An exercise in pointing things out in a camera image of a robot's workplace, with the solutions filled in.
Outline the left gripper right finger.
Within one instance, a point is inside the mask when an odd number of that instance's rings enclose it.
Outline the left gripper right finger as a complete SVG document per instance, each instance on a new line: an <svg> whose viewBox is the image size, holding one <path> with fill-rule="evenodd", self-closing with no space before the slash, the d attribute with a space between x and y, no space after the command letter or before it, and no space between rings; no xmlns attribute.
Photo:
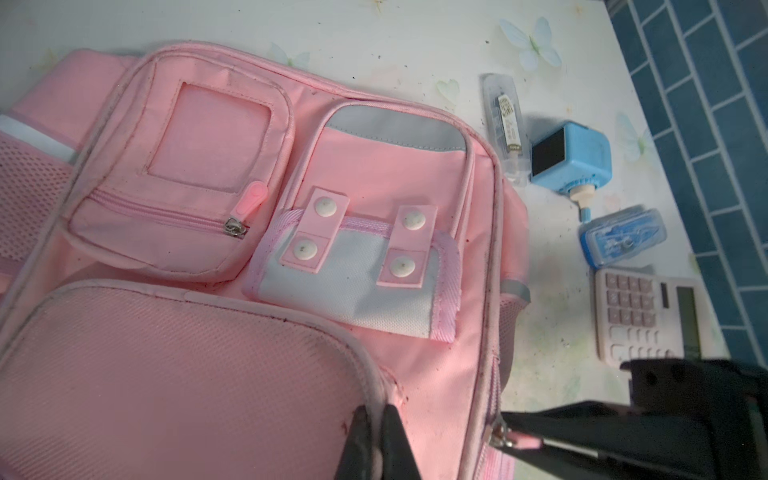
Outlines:
<svg viewBox="0 0 768 480"><path fill-rule="evenodd" d="M383 410L380 449L383 461L382 479L421 479L399 411L392 404L387 404Z"/></svg>

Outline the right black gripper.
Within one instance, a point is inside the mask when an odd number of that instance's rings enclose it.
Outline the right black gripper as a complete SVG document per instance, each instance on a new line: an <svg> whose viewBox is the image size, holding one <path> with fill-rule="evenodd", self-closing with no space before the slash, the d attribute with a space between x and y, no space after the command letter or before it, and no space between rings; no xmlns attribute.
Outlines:
<svg viewBox="0 0 768 480"><path fill-rule="evenodd" d="M726 359L632 360L630 407L502 412L497 450L548 474L767 477L767 370Z"/></svg>

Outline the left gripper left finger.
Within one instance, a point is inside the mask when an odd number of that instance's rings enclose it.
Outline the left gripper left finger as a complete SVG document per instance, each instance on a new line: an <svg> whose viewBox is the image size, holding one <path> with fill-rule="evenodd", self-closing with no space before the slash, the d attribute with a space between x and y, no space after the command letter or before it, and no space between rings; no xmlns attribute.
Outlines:
<svg viewBox="0 0 768 480"><path fill-rule="evenodd" d="M374 436L372 421L365 406L355 409L335 480L372 480L374 473Z"/></svg>

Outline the white pink calculator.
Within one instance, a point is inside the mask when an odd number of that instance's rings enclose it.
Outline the white pink calculator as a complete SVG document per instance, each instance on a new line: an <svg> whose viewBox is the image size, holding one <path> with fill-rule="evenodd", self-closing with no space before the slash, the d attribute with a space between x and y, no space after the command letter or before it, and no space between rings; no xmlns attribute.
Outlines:
<svg viewBox="0 0 768 480"><path fill-rule="evenodd" d="M602 268L594 288L597 351L604 363L618 368L631 360L717 353L701 281Z"/></svg>

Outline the pink student backpack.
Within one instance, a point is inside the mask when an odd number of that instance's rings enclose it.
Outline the pink student backpack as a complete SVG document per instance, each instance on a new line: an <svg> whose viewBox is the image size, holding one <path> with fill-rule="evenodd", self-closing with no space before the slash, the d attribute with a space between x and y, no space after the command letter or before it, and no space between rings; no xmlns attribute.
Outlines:
<svg viewBox="0 0 768 480"><path fill-rule="evenodd" d="M510 479L528 212L457 117L207 43L69 54L1 117L1 475Z"/></svg>

